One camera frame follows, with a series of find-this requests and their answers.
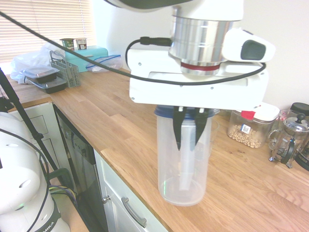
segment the white wall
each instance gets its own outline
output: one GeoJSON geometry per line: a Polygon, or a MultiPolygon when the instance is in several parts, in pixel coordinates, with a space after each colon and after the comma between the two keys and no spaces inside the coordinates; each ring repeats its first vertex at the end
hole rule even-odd
{"type": "MultiPolygon", "coordinates": [[[[141,36],[169,37],[171,8],[136,13],[93,0],[97,42],[110,54],[124,57],[127,45],[141,36]]],[[[293,102],[309,104],[309,1],[245,0],[242,28],[276,48],[267,63],[270,74],[264,102],[280,109],[293,102]]]]}

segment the kitchen counter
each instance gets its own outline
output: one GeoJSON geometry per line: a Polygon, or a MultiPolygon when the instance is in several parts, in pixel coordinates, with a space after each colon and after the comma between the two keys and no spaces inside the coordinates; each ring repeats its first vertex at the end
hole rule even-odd
{"type": "Polygon", "coordinates": [[[129,79],[118,74],[81,73],[82,85],[54,94],[10,80],[24,106],[52,101],[170,232],[307,232],[309,173],[269,162],[267,145],[249,148],[220,129],[199,204],[173,206],[157,187],[154,105],[129,98],[129,79]]]}

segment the food container lid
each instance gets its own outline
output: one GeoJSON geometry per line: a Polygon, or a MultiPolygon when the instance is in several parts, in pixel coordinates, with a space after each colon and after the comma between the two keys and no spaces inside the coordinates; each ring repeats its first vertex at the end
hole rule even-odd
{"type": "Polygon", "coordinates": [[[59,71],[58,69],[52,68],[50,66],[36,65],[30,68],[24,69],[20,73],[30,78],[41,78],[41,77],[56,73],[58,71],[59,71]]]}
{"type": "Polygon", "coordinates": [[[277,118],[280,109],[274,105],[270,105],[262,102],[259,106],[254,108],[252,111],[241,111],[237,110],[241,113],[241,116],[252,120],[253,118],[262,120],[262,121],[273,121],[277,118]]]}
{"type": "Polygon", "coordinates": [[[304,114],[298,114],[297,117],[289,117],[284,120],[284,124],[287,128],[296,132],[309,132],[309,123],[304,120],[306,116],[304,114]]]}
{"type": "Polygon", "coordinates": [[[64,38],[64,39],[60,39],[60,40],[71,41],[71,40],[74,40],[74,39],[72,39],[72,38],[64,38]]]}
{"type": "Polygon", "coordinates": [[[55,80],[51,81],[51,82],[47,82],[47,83],[43,83],[43,84],[39,84],[39,83],[34,83],[32,81],[30,81],[32,84],[34,84],[35,86],[39,87],[39,88],[52,88],[52,87],[56,87],[56,86],[60,86],[65,84],[67,81],[57,77],[55,80]]]}
{"type": "MultiPolygon", "coordinates": [[[[215,114],[219,113],[218,109],[210,109],[208,117],[212,117],[215,114]]],[[[161,117],[173,118],[174,106],[170,105],[157,105],[155,108],[154,114],[161,117]]],[[[185,114],[185,120],[194,120],[196,111],[193,107],[187,107],[187,112],[185,114]]]]}

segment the dish rack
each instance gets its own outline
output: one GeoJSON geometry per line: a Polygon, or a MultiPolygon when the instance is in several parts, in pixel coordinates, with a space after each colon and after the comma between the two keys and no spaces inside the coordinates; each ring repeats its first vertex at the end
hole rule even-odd
{"type": "Polygon", "coordinates": [[[78,66],[66,61],[65,57],[58,52],[50,51],[51,66],[59,70],[57,76],[67,81],[69,88],[80,86],[81,81],[78,73],[78,66]],[[62,59],[53,58],[53,54],[62,57],[62,59]]]}

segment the plastic bag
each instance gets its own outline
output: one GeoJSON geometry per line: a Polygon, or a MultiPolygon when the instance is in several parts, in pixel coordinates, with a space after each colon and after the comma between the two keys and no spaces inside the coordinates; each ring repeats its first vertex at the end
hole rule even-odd
{"type": "MultiPolygon", "coordinates": [[[[100,57],[94,60],[95,62],[98,62],[100,64],[106,65],[113,69],[120,69],[122,67],[122,61],[120,55],[112,55],[108,57],[100,57]]],[[[94,73],[102,73],[102,72],[108,72],[107,69],[101,68],[97,65],[88,63],[86,66],[86,69],[88,71],[94,72],[94,73]]]]}
{"type": "Polygon", "coordinates": [[[25,53],[14,57],[11,63],[13,70],[10,77],[17,81],[19,84],[31,84],[31,82],[19,72],[38,64],[50,66],[50,51],[57,51],[64,55],[63,50],[50,43],[46,43],[44,46],[42,46],[40,51],[25,53]]]}

